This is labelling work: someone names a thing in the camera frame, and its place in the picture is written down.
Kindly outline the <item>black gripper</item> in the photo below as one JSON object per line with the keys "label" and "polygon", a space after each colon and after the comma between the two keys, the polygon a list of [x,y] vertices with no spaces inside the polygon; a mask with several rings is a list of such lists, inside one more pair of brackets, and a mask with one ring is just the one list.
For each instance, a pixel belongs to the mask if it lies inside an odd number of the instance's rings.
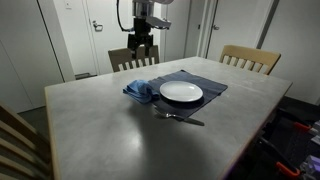
{"label": "black gripper", "polygon": [[145,46],[145,56],[149,56],[149,49],[153,45],[153,36],[150,35],[151,26],[145,19],[134,19],[134,33],[128,35],[127,47],[130,49],[131,58],[137,59],[137,48]]}

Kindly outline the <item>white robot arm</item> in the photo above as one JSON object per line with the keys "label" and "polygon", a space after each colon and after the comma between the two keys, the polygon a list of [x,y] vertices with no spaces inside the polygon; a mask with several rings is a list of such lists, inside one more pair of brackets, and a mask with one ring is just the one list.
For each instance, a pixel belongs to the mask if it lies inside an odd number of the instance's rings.
{"label": "white robot arm", "polygon": [[168,5],[174,0],[132,0],[133,5],[133,28],[128,35],[127,48],[131,51],[132,57],[137,57],[137,49],[143,45],[145,54],[149,54],[149,49],[153,46],[153,36],[151,29],[169,29],[171,22],[154,16],[154,4]]}

